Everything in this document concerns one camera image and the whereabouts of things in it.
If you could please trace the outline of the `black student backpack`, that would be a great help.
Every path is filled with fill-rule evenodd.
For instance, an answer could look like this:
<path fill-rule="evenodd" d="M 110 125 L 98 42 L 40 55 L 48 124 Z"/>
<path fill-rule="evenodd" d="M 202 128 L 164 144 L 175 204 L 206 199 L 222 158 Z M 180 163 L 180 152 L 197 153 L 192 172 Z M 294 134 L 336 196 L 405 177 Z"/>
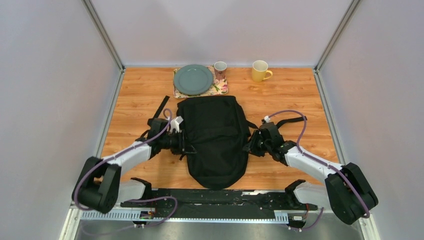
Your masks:
<path fill-rule="evenodd" d="M 243 151 L 254 129 L 248 126 L 234 96 L 203 96 L 177 105 L 180 125 L 197 153 L 184 154 L 189 174 L 203 187 L 222 190 L 246 172 L 249 155 Z"/>

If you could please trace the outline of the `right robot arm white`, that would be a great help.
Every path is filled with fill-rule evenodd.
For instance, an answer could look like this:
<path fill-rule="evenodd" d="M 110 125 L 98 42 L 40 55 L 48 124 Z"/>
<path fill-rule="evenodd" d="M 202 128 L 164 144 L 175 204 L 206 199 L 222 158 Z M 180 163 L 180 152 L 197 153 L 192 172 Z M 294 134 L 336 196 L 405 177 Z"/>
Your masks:
<path fill-rule="evenodd" d="M 358 165 L 342 165 L 308 152 L 298 142 L 284 140 L 279 128 L 286 123 L 303 122 L 302 117 L 289 118 L 278 123 L 263 121 L 261 126 L 248 122 L 254 132 L 243 147 L 257 157 L 269 154 L 287 167 L 301 170 L 320 181 L 320 185 L 299 179 L 285 188 L 285 203 L 293 210 L 303 204 L 312 204 L 332 212 L 345 224 L 360 218 L 369 218 L 370 210 L 379 200 Z"/>

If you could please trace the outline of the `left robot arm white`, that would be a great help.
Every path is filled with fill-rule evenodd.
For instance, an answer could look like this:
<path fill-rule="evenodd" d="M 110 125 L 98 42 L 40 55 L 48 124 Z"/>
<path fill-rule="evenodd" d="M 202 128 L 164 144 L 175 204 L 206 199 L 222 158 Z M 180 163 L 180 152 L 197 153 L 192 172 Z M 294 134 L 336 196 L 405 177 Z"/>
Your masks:
<path fill-rule="evenodd" d="M 147 190 L 148 182 L 137 177 L 121 182 L 121 176 L 161 150 L 170 150 L 174 155 L 196 153 L 187 142 L 181 127 L 183 121 L 181 116 L 153 118 L 150 130 L 127 148 L 105 158 L 89 157 L 71 195 L 75 205 L 102 214 L 110 212 L 117 203 L 132 200 L 142 208 L 148 207 L 153 201 L 153 194 Z"/>

